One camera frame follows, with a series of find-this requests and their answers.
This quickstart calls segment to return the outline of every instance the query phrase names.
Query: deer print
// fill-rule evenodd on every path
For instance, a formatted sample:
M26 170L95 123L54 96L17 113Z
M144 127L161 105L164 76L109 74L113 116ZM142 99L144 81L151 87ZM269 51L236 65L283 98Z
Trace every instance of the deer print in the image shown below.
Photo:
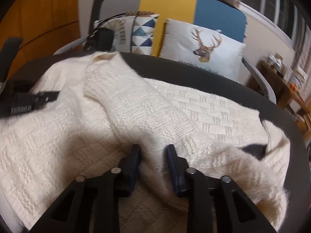
M199 31L198 29L194 29L194 31L195 33L192 32L192 35L194 36L192 38L199 42L199 49L193 51L193 54L200 56L200 62L209 62L212 52L215 48L220 46L222 39L220 36L215 37L215 35L213 35L216 43L214 43L214 40L212 40L212 44L210 46L205 46L200 38L200 32L202 31Z

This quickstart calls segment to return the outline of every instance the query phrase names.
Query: deer pillow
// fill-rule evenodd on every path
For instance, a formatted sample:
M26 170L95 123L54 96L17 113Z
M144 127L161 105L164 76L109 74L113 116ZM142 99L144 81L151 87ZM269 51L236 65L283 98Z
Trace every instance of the deer pillow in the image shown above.
M245 45L219 32L168 19L160 57L238 81Z

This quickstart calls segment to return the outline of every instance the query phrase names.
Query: white knitted sweater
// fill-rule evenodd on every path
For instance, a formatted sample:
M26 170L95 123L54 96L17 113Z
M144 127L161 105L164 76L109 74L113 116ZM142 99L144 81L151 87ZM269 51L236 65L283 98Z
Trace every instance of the white knitted sweater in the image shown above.
M223 97L139 77L118 53L54 64L38 90L61 90L42 110L0 120L0 184L31 228L78 175L99 176L140 144L141 179L121 201L122 232L186 232L187 203L172 193L163 151L205 175L231 176L279 229L290 142L259 113ZM267 144L259 161L240 150Z

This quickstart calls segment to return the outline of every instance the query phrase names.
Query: sofa armrest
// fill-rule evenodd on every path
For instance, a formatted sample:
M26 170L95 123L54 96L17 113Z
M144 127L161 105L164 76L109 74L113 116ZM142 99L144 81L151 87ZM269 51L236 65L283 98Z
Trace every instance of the sofa armrest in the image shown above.
M258 82L259 86L263 90L264 95L274 104L276 104L276 98L275 94L273 92L273 89L271 88L270 84L267 82L265 77L258 71L258 69L251 65L247 59L243 58L242 62L244 66L247 68L247 70L253 75L255 80Z

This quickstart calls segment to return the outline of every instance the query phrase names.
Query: blue triangle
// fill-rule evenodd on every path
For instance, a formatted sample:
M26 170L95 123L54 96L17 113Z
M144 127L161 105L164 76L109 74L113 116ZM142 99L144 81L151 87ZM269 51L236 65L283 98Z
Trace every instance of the blue triangle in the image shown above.
M150 21L145 23L143 26L148 26L148 27L154 28L156 25L155 25L155 22L153 21L153 19L151 19Z
M147 39L145 42L143 42L140 46L152 46L152 41L151 39Z
M142 28L138 28L136 31L132 33L132 36L145 36L147 37L147 34L144 32Z

